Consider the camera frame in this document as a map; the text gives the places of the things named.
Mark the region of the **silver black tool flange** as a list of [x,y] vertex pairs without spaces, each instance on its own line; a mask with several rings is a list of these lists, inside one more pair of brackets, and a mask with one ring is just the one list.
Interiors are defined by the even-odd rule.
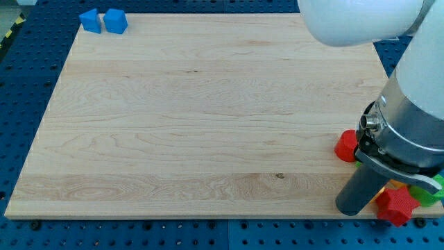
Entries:
[[443,169],[443,119],[414,104],[395,74],[360,117],[357,139],[355,157],[363,166],[354,184],[365,194],[376,194],[390,179],[430,194],[442,190],[433,177]]

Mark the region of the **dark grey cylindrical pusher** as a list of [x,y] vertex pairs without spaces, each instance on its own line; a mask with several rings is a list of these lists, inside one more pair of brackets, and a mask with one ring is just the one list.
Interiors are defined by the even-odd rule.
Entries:
[[388,183],[389,178],[361,164],[336,197],[336,207],[347,216],[358,214]]

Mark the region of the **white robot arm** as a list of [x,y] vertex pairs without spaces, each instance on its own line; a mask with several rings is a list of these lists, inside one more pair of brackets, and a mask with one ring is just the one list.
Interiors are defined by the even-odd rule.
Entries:
[[309,32],[346,47],[410,35],[387,84],[357,127],[361,166],[336,197],[356,215],[394,179],[436,193],[443,168],[443,0],[299,0]]

